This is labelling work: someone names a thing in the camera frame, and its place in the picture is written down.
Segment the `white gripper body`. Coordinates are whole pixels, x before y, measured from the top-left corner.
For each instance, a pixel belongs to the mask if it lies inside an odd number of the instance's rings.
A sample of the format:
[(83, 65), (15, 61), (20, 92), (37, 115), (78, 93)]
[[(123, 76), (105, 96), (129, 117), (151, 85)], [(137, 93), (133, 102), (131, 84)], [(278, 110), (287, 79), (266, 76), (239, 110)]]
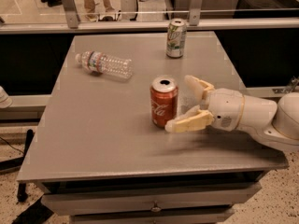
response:
[(245, 97), (239, 91), (216, 89), (210, 91), (201, 101), (201, 107), (207, 109), (214, 117), (211, 126), (230, 132), (241, 119)]

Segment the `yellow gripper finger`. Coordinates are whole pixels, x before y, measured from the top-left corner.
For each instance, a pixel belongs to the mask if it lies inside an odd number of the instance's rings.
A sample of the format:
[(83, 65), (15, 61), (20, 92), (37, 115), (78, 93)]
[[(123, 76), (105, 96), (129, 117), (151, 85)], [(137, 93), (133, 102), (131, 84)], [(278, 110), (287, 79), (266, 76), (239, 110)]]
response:
[(164, 128), (169, 133), (184, 133), (204, 130), (206, 126), (211, 125), (213, 122), (213, 114), (208, 110), (202, 110), (199, 105), (196, 105), (185, 114), (169, 120)]
[(184, 78), (184, 81), (188, 88), (193, 92), (198, 103), (205, 100), (210, 91), (215, 90), (215, 87), (212, 84), (194, 76), (187, 75)]

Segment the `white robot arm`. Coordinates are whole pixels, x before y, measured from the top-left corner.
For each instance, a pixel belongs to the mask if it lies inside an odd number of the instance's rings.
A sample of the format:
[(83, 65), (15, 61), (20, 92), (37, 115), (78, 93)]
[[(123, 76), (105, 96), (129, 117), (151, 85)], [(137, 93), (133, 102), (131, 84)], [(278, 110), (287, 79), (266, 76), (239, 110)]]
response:
[(216, 89), (193, 76), (186, 76), (185, 83), (199, 104), (169, 120), (165, 125), (168, 132), (192, 132), (211, 126), (247, 133), (256, 142), (280, 151), (299, 150), (298, 93), (287, 93), (275, 102), (240, 91)]

